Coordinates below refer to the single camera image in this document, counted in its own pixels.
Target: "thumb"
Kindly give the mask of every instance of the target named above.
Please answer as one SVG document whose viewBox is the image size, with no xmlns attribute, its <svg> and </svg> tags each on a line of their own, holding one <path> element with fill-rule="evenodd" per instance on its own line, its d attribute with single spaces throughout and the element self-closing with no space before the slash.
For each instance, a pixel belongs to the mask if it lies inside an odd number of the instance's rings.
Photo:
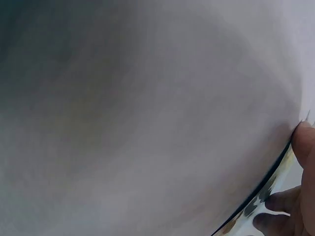
<svg viewBox="0 0 315 236">
<path fill-rule="evenodd" d="M 308 122 L 300 123 L 292 137 L 292 148 L 302 168 L 305 167 L 307 158 L 315 146 L 315 129 Z"/>
<path fill-rule="evenodd" d="M 301 213 L 307 231 L 315 236 L 315 129 L 301 123 L 292 138 L 293 151 L 303 167 Z"/>
</svg>

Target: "dark edge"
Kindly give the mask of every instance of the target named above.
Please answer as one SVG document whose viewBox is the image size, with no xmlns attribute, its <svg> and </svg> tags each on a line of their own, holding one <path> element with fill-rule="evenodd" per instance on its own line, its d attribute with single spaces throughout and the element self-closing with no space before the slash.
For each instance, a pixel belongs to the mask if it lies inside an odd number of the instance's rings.
<svg viewBox="0 0 315 236">
<path fill-rule="evenodd" d="M 219 230 L 221 230 L 228 222 L 230 222 L 237 214 L 239 214 L 250 202 L 251 200 L 260 192 L 260 190 L 265 186 L 265 184 L 268 182 L 268 180 L 271 178 L 273 173 L 276 171 L 276 169 L 279 167 L 280 163 L 282 162 L 286 152 L 288 151 L 290 144 L 291 144 L 292 136 L 285 146 L 284 150 L 281 152 L 280 156 L 277 158 L 274 165 L 271 167 L 271 169 L 267 172 L 263 180 L 259 183 L 259 185 L 255 188 L 255 190 L 247 197 L 247 199 L 236 209 L 236 211 L 210 236 L 215 235 Z"/>
</svg>

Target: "finger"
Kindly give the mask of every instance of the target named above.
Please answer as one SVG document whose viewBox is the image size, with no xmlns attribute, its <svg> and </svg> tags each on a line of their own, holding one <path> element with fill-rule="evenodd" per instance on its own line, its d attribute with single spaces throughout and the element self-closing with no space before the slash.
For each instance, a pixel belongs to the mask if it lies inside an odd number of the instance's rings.
<svg viewBox="0 0 315 236">
<path fill-rule="evenodd" d="M 309 154 L 302 176 L 301 211 L 305 228 L 315 235 L 315 148 Z"/>
<path fill-rule="evenodd" d="M 302 168 L 315 143 L 315 129 L 308 122 L 300 123 L 292 137 L 292 148 Z"/>
<path fill-rule="evenodd" d="M 288 227 L 287 215 L 270 215 L 262 213 L 253 220 L 253 225 L 265 236 L 290 236 L 294 233 L 293 228 Z"/>
<path fill-rule="evenodd" d="M 284 192 L 275 193 L 267 199 L 265 206 L 272 211 L 281 211 L 291 214 L 300 193 L 301 186 L 291 188 Z"/>
</svg>

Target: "white fabric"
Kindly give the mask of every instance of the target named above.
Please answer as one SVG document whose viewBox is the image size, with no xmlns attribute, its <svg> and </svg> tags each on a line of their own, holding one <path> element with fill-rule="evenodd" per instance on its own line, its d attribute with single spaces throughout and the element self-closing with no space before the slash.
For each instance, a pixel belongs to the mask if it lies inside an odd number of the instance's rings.
<svg viewBox="0 0 315 236">
<path fill-rule="evenodd" d="M 314 1 L 7 2 L 0 235 L 209 235 L 311 108 Z"/>
</svg>

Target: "skin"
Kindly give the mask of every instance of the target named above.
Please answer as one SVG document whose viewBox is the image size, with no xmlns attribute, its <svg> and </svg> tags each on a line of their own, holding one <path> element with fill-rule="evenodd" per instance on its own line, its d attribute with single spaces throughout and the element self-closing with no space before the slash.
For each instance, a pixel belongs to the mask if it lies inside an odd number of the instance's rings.
<svg viewBox="0 0 315 236">
<path fill-rule="evenodd" d="M 293 151 L 304 169 L 302 184 L 270 196 L 266 207 L 285 214 L 259 214 L 254 226 L 265 236 L 315 236 L 315 129 L 307 122 L 295 130 Z"/>
</svg>

